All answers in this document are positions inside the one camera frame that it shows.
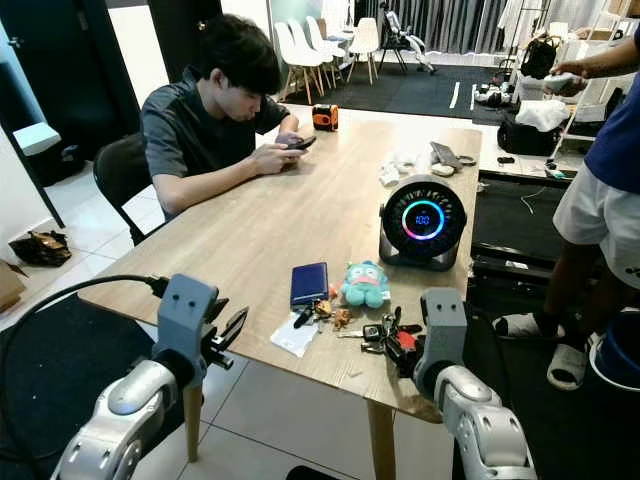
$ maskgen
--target wooden table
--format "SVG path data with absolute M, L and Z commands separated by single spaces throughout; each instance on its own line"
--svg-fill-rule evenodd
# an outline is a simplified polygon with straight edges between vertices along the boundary
M 438 138 L 430 137 L 429 132 L 415 138 L 415 130 L 408 132 L 381 121 L 354 121 L 340 124 L 337 133 L 315 134 L 318 141 L 298 169 L 254 179 L 190 208 L 103 273 L 183 273 L 216 285 L 221 296 L 229 297 L 227 316 L 249 305 L 249 318 L 231 350 L 366 399 L 376 476 L 393 479 L 392 409 L 440 422 L 434 405 L 418 393 L 411 380 L 398 379 L 385 356 L 361 353 L 359 339 L 338 339 L 326 328 L 298 359 L 272 344 L 270 337 L 288 318 L 292 267 L 326 261 L 329 281 L 339 285 L 349 261 L 379 260 L 378 210 L 391 189 L 381 186 L 378 169 L 389 152 L 415 151 L 429 140 L 439 140 L 458 155 L 479 159 L 482 134 L 450 129 Z M 456 287 L 464 297 L 477 181 L 477 167 L 466 167 L 448 179 L 468 218 L 451 270 L 434 273 L 384 266 L 391 305 L 402 306 L 403 323 L 421 322 L 419 298 L 430 286 Z M 81 297 L 156 323 L 159 300 L 144 285 L 118 282 L 96 286 L 84 290 Z M 386 311 L 389 306 L 358 310 L 349 329 L 379 321 Z M 191 405 L 192 410 L 187 412 L 189 457 L 195 460 L 199 393 L 189 392 L 187 398 L 190 401 L 185 405 Z

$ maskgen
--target brown bag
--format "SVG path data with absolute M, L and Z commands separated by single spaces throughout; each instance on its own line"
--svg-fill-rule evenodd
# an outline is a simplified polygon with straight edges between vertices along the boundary
M 23 262 L 45 267 L 59 267 L 69 260 L 66 235 L 51 230 L 49 233 L 29 232 L 29 238 L 9 243 Z

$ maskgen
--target black t-shirt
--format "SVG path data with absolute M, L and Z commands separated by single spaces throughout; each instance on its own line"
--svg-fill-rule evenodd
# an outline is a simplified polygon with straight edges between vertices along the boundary
M 196 82 L 200 73 L 187 67 L 182 81 L 160 87 L 142 106 L 142 132 L 149 173 L 187 177 L 231 166 L 256 148 L 264 134 L 289 115 L 268 96 L 252 120 L 217 120 L 204 107 Z

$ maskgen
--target hand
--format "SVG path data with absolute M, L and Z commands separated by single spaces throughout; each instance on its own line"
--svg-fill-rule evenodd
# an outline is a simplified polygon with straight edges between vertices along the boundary
M 275 143 L 283 143 L 285 145 L 291 145 L 292 143 L 298 143 L 302 141 L 303 138 L 298 135 L 297 132 L 293 132 L 291 130 L 287 130 L 284 132 L 280 132 L 276 137 Z
M 248 157 L 252 161 L 256 175 L 272 175 L 279 173 L 282 167 L 296 163 L 305 150 L 286 150 L 283 143 L 268 143 L 256 148 Z
M 565 72 L 573 73 L 574 75 L 578 75 L 580 78 L 574 79 L 572 82 L 568 82 L 558 92 L 552 92 L 550 89 L 545 87 L 544 93 L 547 95 L 560 95 L 561 97 L 573 97 L 587 87 L 585 79 L 589 78 L 589 73 L 582 62 L 560 63 L 549 70 L 551 75 L 559 75 Z

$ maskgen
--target blue led ring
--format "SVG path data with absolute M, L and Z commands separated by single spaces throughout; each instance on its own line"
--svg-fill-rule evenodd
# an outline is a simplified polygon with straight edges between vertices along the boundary
M 407 226 L 407 214 L 409 213 L 409 210 L 411 210 L 413 207 L 417 205 L 429 205 L 430 207 L 435 208 L 436 212 L 438 212 L 438 216 L 440 220 L 438 222 L 438 228 L 436 228 L 435 231 L 430 233 L 429 235 L 417 235 L 413 233 L 411 230 L 409 230 L 409 227 Z M 414 238 L 416 240 L 431 240 L 432 238 L 438 236 L 438 234 L 444 228 L 444 212 L 442 211 L 442 208 L 440 207 L 440 205 L 437 205 L 429 200 L 419 200 L 417 202 L 413 202 L 411 205 L 409 205 L 405 209 L 404 213 L 402 214 L 402 228 L 407 233 L 407 235 L 409 235 L 411 238 Z

